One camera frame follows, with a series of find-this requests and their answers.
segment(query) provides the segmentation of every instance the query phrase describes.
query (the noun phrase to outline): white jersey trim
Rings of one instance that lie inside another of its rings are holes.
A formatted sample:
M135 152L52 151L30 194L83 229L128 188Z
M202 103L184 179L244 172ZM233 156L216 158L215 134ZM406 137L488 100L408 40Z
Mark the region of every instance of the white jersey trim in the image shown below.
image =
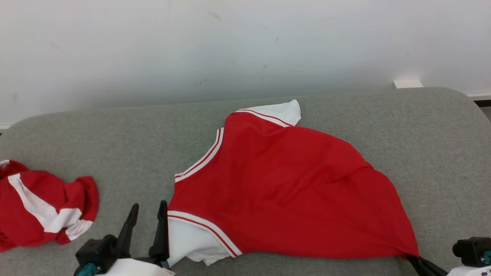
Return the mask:
M295 126L301 119L300 106L297 100L278 105L239 109L236 112L250 113L282 127Z
M57 213L55 207L24 185L19 173L9 176L8 182L17 192L25 210L37 219L44 232L58 233L67 228L65 234L72 241L92 226L92 221L80 220L82 212L79 208L63 208Z
M235 258L242 255L242 252L237 246L230 240L227 235L213 222L202 219L195 215L191 215L185 212L179 211L167 211L167 217L169 220L177 220L185 223L189 223L201 229L208 231L212 236L214 236L218 242L223 246L225 250L230 254L231 257Z
M194 163L191 167L189 167L187 170L181 173L177 173L175 175L175 182L181 181L183 179L186 179L202 169L206 164L208 164L211 159L217 154L218 150L220 149L221 143L223 141L223 132L225 128L220 128L217 130L217 138L215 139L215 143L213 146L206 152L206 154L198 160L198 162Z
M9 164L10 164L10 160L4 160L4 161L0 162L0 169L5 168Z
M218 239L209 231L179 220L168 220L169 267L184 257L195 262L203 261L207 266L230 257Z

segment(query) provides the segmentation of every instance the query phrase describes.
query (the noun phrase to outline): white fabric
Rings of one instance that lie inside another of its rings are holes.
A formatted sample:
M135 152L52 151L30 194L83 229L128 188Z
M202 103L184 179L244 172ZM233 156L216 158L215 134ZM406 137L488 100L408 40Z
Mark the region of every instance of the white fabric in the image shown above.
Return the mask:
M85 233L93 224L93 221L77 220L72 226L65 230L65 234L70 239L70 241L78 238L80 235Z
M4 161L0 162L0 169L3 169L8 164L10 164L10 160L4 160Z
M44 232L58 233L61 229L68 227L66 233L67 235L71 233L71 236L68 236L68 238L74 240L92 225L92 222L81 223L79 218L82 212L79 208L65 208L57 213L53 206L31 192L22 183L19 173L9 176L8 182L19 195L26 211L33 215L41 226L43 226Z
M242 252L237 248L237 246L235 246L232 240L230 240L227 235L213 222L179 211L167 211L167 216L170 220L181 221L206 230L209 234L215 237L218 242L220 242L222 247L227 250L230 256L234 257L242 255Z
M206 265L230 256L218 240L208 231L189 223L169 219L169 252L167 260L173 266L184 257Z
M294 126L301 119L300 106L297 100L284 104L239 109L236 112L247 112L282 127Z
M158 265L135 259L117 259L106 274L107 276L173 276L174 272Z

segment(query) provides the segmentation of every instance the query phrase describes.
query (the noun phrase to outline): red tank top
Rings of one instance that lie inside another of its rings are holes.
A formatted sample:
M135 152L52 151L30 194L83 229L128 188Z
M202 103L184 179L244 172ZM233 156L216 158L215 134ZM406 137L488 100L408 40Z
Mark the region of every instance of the red tank top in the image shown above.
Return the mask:
M299 120L296 100L238 110L203 158L176 174L168 207L171 265L183 256L211 264L252 251L418 256L390 180L346 141L295 126Z

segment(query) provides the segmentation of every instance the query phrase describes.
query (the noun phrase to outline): red jersey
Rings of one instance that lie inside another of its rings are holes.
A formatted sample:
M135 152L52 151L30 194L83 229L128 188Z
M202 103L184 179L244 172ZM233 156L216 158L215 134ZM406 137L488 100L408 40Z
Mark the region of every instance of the red jersey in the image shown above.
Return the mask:
M418 256L390 180L349 143L300 120L296 100L241 109L175 176L170 265L252 251L321 258Z
M98 208L90 176L64 183L14 160L0 162L0 252L52 240L69 243L91 227Z

